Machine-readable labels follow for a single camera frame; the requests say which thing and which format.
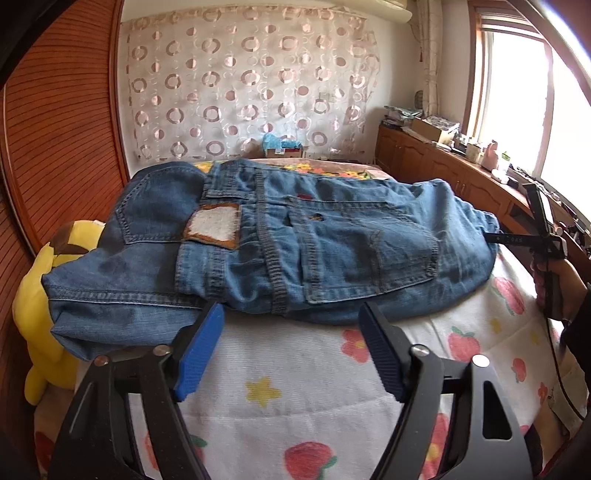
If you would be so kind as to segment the black sleeved right forearm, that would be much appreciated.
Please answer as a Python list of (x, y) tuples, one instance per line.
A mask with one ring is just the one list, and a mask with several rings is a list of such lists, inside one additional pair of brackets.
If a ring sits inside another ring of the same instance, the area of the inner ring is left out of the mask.
[(591, 390), (591, 293), (587, 293), (574, 319), (566, 327), (563, 335), (565, 345), (571, 351), (585, 374), (585, 383)]

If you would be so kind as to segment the right hand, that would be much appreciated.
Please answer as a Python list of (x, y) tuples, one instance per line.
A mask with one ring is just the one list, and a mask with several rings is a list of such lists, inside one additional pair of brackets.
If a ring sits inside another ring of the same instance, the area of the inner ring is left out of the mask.
[(587, 296), (587, 285), (566, 259), (534, 260), (537, 303), (549, 318), (572, 322)]

